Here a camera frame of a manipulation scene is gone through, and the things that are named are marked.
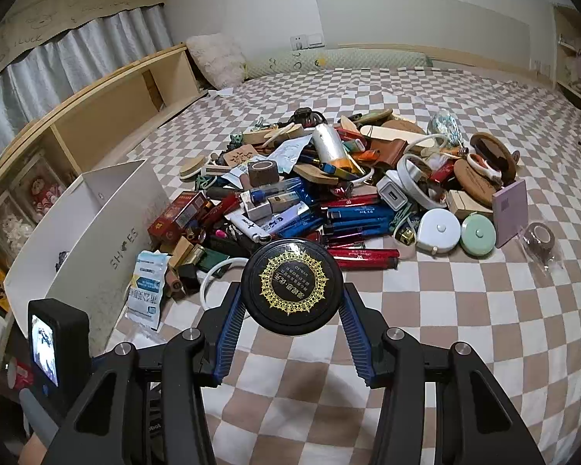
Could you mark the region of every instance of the red cigarette box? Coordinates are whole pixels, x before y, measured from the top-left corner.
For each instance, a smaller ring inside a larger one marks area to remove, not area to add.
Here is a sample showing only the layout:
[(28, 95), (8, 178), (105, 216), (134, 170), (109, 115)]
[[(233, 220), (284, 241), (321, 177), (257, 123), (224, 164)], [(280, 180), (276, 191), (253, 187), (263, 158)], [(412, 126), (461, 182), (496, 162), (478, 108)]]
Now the red cigarette box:
[(181, 192), (149, 227), (149, 234), (159, 241), (175, 243), (207, 200), (202, 191)]

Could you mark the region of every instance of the curtain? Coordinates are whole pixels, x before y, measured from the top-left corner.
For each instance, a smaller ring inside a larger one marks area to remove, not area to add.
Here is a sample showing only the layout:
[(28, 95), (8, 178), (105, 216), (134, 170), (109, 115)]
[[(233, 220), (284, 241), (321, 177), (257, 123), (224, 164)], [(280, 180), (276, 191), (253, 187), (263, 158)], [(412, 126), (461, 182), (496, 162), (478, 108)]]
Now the curtain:
[(22, 54), (0, 73), (0, 153), (23, 126), (80, 89), (172, 44), (155, 5), (94, 19)]

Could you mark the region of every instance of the checkered bedsheet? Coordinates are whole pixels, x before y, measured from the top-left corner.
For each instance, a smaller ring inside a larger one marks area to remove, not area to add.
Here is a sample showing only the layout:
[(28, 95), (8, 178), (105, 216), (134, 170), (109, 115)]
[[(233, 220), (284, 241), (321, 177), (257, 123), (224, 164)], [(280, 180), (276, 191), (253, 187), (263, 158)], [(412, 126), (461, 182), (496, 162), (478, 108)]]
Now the checkered bedsheet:
[[(460, 247), (445, 256), (418, 253), (398, 270), (348, 271), (369, 307), (390, 326), (427, 344), (467, 341), (494, 372), (547, 463), (562, 463), (581, 439), (581, 111), (560, 93), (482, 79), (462, 71), (331, 71), (246, 82), (230, 98), (204, 98), (151, 134), (130, 159), (150, 158), (174, 198), (185, 184), (181, 161), (226, 146), (231, 133), (264, 116), (299, 107), (328, 120), (393, 108), (426, 128), (439, 108), (457, 113), (467, 136), (486, 131), (521, 151), (530, 213), (559, 239), (564, 268), (545, 276), (516, 241), (483, 260)], [(388, 247), (388, 238), (370, 242)], [(209, 296), (221, 301), (231, 270)], [(168, 303), (161, 335), (198, 322), (198, 298)], [(108, 347), (132, 324), (121, 319)], [(230, 375), (203, 389), (218, 463), (365, 464), (383, 397), (357, 377), (339, 318), (305, 337), (280, 337), (244, 322)], [(426, 386), (423, 463), (435, 445), (435, 390)]]

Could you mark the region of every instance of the black lid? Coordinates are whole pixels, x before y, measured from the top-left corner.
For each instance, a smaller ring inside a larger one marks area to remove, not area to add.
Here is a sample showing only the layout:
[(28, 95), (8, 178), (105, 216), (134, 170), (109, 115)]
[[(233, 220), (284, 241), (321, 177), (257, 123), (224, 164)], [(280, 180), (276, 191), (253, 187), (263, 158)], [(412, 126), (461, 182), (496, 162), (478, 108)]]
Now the black lid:
[(241, 278), (245, 307), (265, 329), (303, 335), (325, 325), (342, 298), (342, 272), (321, 245), (280, 239), (250, 259)]

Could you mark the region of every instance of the pile of objects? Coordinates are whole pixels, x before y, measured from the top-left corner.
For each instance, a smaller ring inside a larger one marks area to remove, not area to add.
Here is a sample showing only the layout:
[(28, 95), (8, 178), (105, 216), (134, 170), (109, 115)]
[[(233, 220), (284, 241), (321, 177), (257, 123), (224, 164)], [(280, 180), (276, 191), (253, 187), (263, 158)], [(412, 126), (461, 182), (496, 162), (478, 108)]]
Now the pile of objects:
[[(195, 190), (149, 228), (170, 256), (165, 294), (196, 292), (203, 273), (220, 276), (230, 259), (281, 238), (320, 243), (343, 270), (396, 268), (416, 248), (434, 255), (459, 242), (487, 255), (497, 238), (494, 195), (525, 182), (515, 183), (518, 152), (488, 133), (465, 140), (446, 110), (428, 134), (392, 110), (337, 123), (310, 108), (276, 124), (258, 120), (220, 155), (184, 162), (181, 180)], [(366, 248), (383, 236), (394, 248)]]

